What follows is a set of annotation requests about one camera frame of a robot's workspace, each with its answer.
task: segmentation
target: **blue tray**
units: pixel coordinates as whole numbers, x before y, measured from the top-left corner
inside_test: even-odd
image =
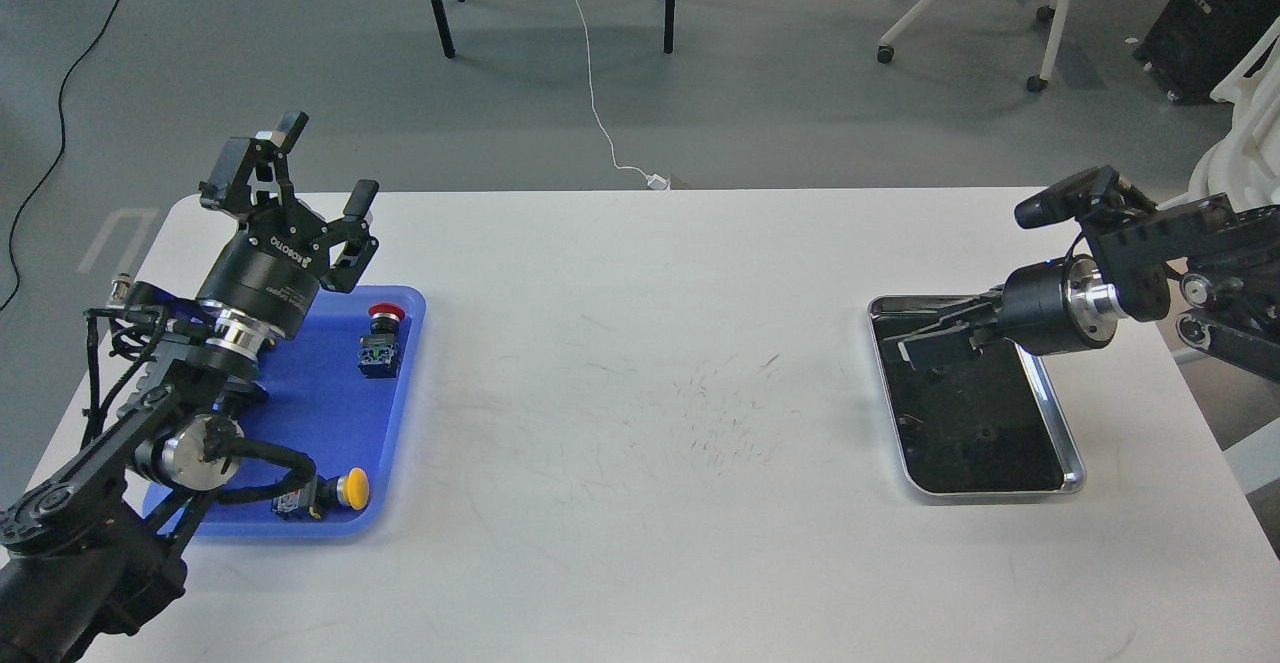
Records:
[[[402,362],[394,379],[366,379],[356,367],[360,337],[369,332],[369,307],[397,303],[407,312],[399,326]],[[406,285],[357,285],[348,294],[320,291],[293,340],[261,353],[257,381],[270,399],[241,419],[247,438],[288,445],[316,462],[324,477],[358,466],[369,474],[369,506],[337,508],[324,521],[284,521],[269,502],[214,504],[198,536],[334,538],[361,531],[381,511],[396,457],[396,440],[413,371],[426,300]],[[282,468],[244,461],[228,486],[268,485]],[[143,499],[151,512],[169,491],[152,485]]]

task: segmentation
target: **black cabinet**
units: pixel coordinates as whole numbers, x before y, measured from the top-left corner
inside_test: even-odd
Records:
[[[1208,93],[1280,17],[1280,0],[1170,0],[1134,58],[1172,102]]]

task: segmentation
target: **stainless steel tray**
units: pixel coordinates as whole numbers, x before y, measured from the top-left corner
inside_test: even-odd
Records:
[[[869,307],[908,480],[924,495],[952,503],[1080,490],[1084,463],[1036,356],[1006,342],[986,348],[973,362],[934,371],[886,363],[883,338],[928,325],[940,306],[965,298],[891,294]]]

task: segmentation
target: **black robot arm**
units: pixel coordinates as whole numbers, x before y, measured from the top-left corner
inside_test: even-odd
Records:
[[[1189,347],[1280,381],[1280,206],[1235,212],[1225,195],[1165,209],[1111,166],[1089,168],[1015,207],[1020,227],[1074,220],[1091,256],[1019,268],[1004,285],[938,312],[937,323],[884,340],[888,361],[918,370],[963,362],[996,339],[1037,356],[1096,349],[1117,317],[1169,315],[1179,280]],[[1187,259],[1179,274],[1170,261]]]
[[[253,381],[260,349],[293,338],[320,285],[355,288],[376,244],[366,220],[374,180],[356,186],[337,221],[294,198],[285,154],[305,123],[305,113],[292,113],[279,131],[232,140],[200,186],[201,204],[237,218],[239,230],[196,300],[140,282],[86,314],[91,402],[82,449],[0,513],[10,555],[0,570],[0,663],[76,660],[100,634],[137,632],[183,595],[182,553],[211,504],[266,500],[314,479],[306,454],[246,439],[237,422],[268,398]],[[264,170],[279,195],[251,192],[248,172],[262,179]],[[343,250],[330,259],[334,244]],[[133,360],[104,401],[100,317],[111,321],[114,352]],[[137,393],[106,427],[111,401],[134,372]],[[271,485],[228,486],[243,458],[285,472]],[[146,517],[123,499],[127,470],[169,489]]]

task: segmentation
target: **white table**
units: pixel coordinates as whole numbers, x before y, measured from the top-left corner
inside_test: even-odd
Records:
[[[379,521],[197,539],[186,598],[87,659],[1275,660],[1280,564],[1155,326],[1048,361],[1082,493],[905,483],[867,305],[1061,253],[1029,193],[381,195],[364,283],[430,316]],[[142,279],[193,294],[230,230],[179,202]]]

